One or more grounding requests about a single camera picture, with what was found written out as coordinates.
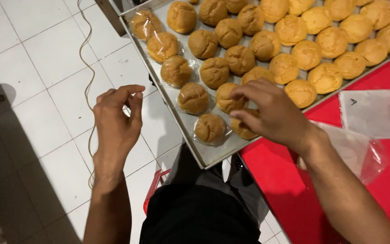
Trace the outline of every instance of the right hand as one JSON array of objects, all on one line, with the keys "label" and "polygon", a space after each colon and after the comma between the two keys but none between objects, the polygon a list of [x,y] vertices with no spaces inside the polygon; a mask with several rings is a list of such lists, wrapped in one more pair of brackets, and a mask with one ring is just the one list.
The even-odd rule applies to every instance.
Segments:
[{"label": "right hand", "polygon": [[243,121],[253,132],[287,146],[300,155],[311,147],[311,138],[320,132],[283,89],[264,78],[238,86],[230,94],[232,99],[242,96],[257,104],[260,118],[244,110],[232,111],[230,116]]}]

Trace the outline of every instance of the person's leg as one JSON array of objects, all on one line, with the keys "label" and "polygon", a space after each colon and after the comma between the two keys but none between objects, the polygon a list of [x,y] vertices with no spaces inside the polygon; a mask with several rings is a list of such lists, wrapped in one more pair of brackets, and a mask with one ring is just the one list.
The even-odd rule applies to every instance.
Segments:
[{"label": "person's leg", "polygon": [[225,184],[222,177],[222,165],[217,164],[211,169],[200,169],[185,142],[181,144],[177,158],[166,177],[163,185],[194,184],[203,185],[230,194],[231,188]]},{"label": "person's leg", "polygon": [[[231,163],[231,167],[236,165],[236,161],[241,160],[235,154],[232,157],[232,161],[234,162]],[[241,199],[252,219],[260,226],[261,222],[266,218],[269,208],[248,170],[243,167],[231,177],[228,183],[231,186],[231,191]]]}]

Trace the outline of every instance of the hand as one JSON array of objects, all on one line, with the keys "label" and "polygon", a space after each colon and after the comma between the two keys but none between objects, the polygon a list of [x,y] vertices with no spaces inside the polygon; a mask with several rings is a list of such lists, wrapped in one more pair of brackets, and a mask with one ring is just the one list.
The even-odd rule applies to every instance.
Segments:
[{"label": "hand", "polygon": [[231,117],[240,119],[255,133],[298,154],[310,147],[312,136],[319,132],[319,128],[306,119],[283,89],[263,78],[234,88],[230,96],[233,99],[247,97],[257,104],[260,112],[259,119],[244,110],[232,111]]},{"label": "hand", "polygon": [[[141,133],[144,90],[144,86],[121,86],[97,97],[93,111],[99,147],[93,157],[94,188],[101,192],[112,191],[124,179],[124,163]],[[130,117],[123,112],[123,105],[131,109]]]}]

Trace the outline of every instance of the left hand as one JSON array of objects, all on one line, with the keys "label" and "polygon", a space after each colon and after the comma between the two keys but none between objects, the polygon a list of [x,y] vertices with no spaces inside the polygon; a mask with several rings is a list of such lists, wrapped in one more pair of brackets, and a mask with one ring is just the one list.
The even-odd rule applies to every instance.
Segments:
[{"label": "left hand", "polygon": [[[93,157],[93,189],[108,193],[124,179],[124,163],[141,133],[144,90],[139,85],[121,86],[97,97],[93,111],[99,147]],[[123,105],[131,109],[130,117],[123,112]]]}]

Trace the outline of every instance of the white tile floor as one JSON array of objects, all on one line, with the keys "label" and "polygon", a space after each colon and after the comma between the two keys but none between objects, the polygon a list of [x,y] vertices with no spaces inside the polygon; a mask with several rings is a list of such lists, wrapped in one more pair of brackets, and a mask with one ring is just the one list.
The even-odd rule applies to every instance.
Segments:
[{"label": "white tile floor", "polygon": [[[0,223],[12,244],[76,244],[83,237],[94,120],[84,100],[92,72],[78,55],[88,25],[76,1],[0,0],[0,92],[8,100],[0,103]],[[124,169],[131,243],[138,243],[154,172],[172,166],[181,133],[130,39],[116,34],[94,0],[83,0],[81,7],[93,26],[82,52],[96,72],[90,104],[110,88],[146,86],[144,127]],[[91,147],[95,152],[97,134]],[[226,178],[228,160],[223,171]],[[288,243],[271,212],[261,225],[260,242]]]}]

